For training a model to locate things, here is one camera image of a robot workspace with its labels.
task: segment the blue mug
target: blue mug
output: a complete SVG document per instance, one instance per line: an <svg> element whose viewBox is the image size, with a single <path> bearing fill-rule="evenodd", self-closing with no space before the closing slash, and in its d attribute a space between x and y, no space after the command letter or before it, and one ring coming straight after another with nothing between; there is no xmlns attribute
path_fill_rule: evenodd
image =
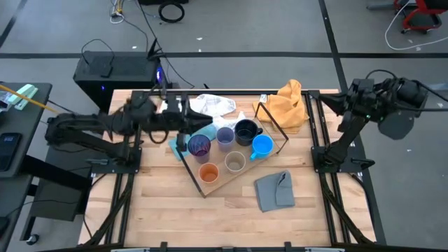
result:
<svg viewBox="0 0 448 252"><path fill-rule="evenodd" d="M251 161L267 158L272 150L274 150L274 140L270 136L264 134L256 136L252 141Z"/></svg>

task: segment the gray cloth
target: gray cloth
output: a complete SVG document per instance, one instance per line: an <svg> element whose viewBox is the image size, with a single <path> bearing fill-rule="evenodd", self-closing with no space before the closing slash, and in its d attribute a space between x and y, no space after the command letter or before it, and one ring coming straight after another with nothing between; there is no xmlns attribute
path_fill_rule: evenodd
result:
<svg viewBox="0 0 448 252"><path fill-rule="evenodd" d="M259 178L254 186L262 212L295 206L293 182L289 171Z"/></svg>

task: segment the wooden table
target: wooden table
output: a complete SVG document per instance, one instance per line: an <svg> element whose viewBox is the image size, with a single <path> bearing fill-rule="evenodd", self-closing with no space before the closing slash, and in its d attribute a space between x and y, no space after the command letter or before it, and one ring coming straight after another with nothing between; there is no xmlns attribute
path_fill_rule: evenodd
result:
<svg viewBox="0 0 448 252"><path fill-rule="evenodd" d="M116 90L110 112L122 106L131 92ZM247 118L255 115L252 102L258 101L259 95L227 97L236 101L237 110L225 118L236 118L240 111L244 111ZM323 144L314 101L313 111L319 142ZM324 106L324 113L330 140L334 141L341 135L337 131L341 118L327 106ZM171 132L169 139L175 136L176 133ZM142 136L145 143L141 170L134 181L125 246L159 247L160 242L168 242L170 247L284 246L284 242L292 242L293 246L329 246L321 187L310 153L309 123L297 134L288 136L289 142L280 154L273 155L206 199L198 193L182 162L174 157L168 141L157 145ZM119 136L114 136L114 141L120 140ZM293 179L295 207L262 213L253 182L286 169ZM346 212L367 238L375 240L363 189L348 174L338 174L338 178ZM92 232L109 213L115 179L115 174L107 175L90 193L85 218ZM338 241L342 242L339 218L334 210L332 212ZM120 214L115 222L113 241L117 240L119 222ZM88 238L83 227L79 242Z"/></svg>

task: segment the chair wheel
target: chair wheel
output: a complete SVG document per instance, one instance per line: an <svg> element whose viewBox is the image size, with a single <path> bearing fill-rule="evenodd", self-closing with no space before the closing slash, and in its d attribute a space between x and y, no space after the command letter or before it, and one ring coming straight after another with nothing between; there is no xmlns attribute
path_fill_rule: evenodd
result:
<svg viewBox="0 0 448 252"><path fill-rule="evenodd" d="M32 246L35 245L36 242L39 241L39 235L38 234L32 234L29 236L28 240L27 240L27 244Z"/></svg>

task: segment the mug handle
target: mug handle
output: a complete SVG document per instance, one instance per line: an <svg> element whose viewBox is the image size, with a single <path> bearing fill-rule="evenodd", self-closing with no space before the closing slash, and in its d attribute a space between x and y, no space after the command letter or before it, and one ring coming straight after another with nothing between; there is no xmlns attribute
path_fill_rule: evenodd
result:
<svg viewBox="0 0 448 252"><path fill-rule="evenodd" d="M256 158L257 158L257 153L252 153L251 162L254 161Z"/></svg>

